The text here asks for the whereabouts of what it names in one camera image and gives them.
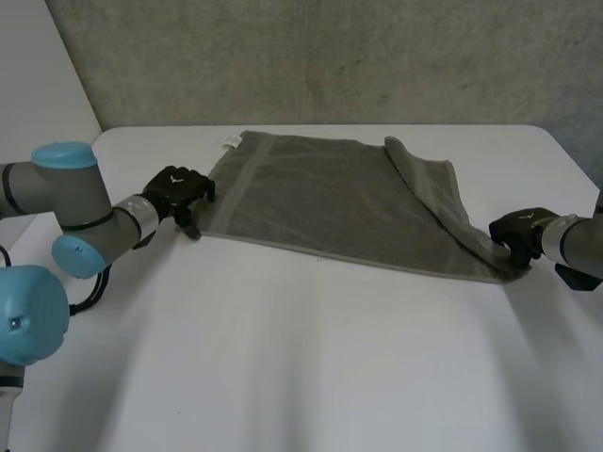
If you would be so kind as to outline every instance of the towel label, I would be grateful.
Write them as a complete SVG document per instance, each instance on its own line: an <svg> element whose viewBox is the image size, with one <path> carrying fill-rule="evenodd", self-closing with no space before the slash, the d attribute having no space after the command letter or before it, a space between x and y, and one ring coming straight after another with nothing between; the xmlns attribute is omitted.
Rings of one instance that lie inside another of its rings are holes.
<svg viewBox="0 0 603 452"><path fill-rule="evenodd" d="M238 137L236 135L229 135L222 142L222 146L232 146L236 149L238 148L238 145L241 144L241 141L243 141L243 138Z"/></svg>

